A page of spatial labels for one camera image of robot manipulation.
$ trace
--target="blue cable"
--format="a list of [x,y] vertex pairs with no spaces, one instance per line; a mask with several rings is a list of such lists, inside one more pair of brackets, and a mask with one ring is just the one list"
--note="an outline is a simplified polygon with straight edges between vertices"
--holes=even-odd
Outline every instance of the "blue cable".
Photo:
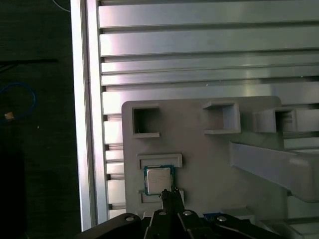
[[[13,83],[10,83],[10,84],[6,85],[5,87],[3,87],[0,90],[0,94],[2,94],[3,92],[6,92],[12,86],[23,86],[23,87],[27,88],[30,91],[30,93],[32,94],[32,97],[33,97],[33,103],[29,107],[29,109],[25,113],[22,113],[20,115],[14,116],[14,119],[18,120],[20,118],[25,117],[26,115],[28,115],[33,110],[33,108],[35,107],[35,103],[36,103],[36,97],[35,97],[34,91],[31,89],[31,87],[28,86],[25,83],[22,83],[22,82],[13,82]],[[7,120],[0,120],[0,123],[6,123],[6,122],[8,122],[8,121]]]

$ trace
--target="dark background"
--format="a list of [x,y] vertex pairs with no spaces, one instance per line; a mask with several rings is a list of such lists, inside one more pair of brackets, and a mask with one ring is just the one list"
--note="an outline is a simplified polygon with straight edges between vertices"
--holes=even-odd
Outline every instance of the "dark background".
[[[57,2],[70,9],[69,0]],[[0,61],[47,58],[58,62],[22,64],[0,74],[0,89],[23,82],[37,96],[30,115],[0,124],[2,147],[21,152],[0,154],[2,174],[10,175],[2,181],[2,192],[8,193],[8,202],[16,199],[11,197],[16,182],[23,181],[18,170],[23,161],[30,239],[72,238],[80,232],[71,18],[51,0],[1,0]],[[31,103],[26,89],[10,88],[0,94],[0,119],[7,112],[26,111]],[[15,214],[9,223],[19,217]]]

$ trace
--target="bolt head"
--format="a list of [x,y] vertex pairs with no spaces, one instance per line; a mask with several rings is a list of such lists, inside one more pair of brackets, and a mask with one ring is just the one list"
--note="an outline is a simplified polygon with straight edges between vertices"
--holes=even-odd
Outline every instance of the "bolt head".
[[185,216],[190,216],[190,215],[191,215],[191,211],[184,211],[183,214],[184,214]]
[[226,219],[224,216],[219,216],[219,217],[217,218],[217,220],[218,220],[219,222],[225,222],[225,221],[227,221],[227,219]]
[[134,218],[133,217],[128,217],[128,218],[125,218],[126,221],[128,222],[131,222],[131,221],[134,221]]

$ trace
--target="square slot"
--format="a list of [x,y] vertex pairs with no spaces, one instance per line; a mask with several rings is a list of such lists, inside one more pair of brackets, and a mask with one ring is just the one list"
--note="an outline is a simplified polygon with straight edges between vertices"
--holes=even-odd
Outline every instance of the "square slot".
[[159,137],[158,132],[160,109],[158,106],[133,108],[133,137]]
[[296,131],[296,111],[293,109],[275,110],[276,131]]
[[208,110],[209,129],[205,134],[240,133],[239,107],[236,102],[208,102],[203,105]]

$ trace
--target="metal frame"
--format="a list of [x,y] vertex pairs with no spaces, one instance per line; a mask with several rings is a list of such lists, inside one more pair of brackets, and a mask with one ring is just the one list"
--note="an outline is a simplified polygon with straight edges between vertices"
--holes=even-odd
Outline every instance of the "metal frame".
[[88,40],[89,40],[89,68],[91,86],[92,110],[92,137],[94,176],[97,205],[97,223],[103,223],[108,219],[107,180],[104,160],[104,127],[102,115],[102,86],[101,86],[101,62],[100,41],[98,28],[98,1],[87,1],[88,11]]
[[76,138],[83,231],[96,224],[85,2],[71,1]]
[[[319,103],[319,81],[307,79],[319,74],[318,1],[108,2],[71,0],[82,230],[125,211],[122,103],[265,95],[289,106]],[[248,36],[249,45],[240,39]],[[285,78],[264,80],[274,77]]]

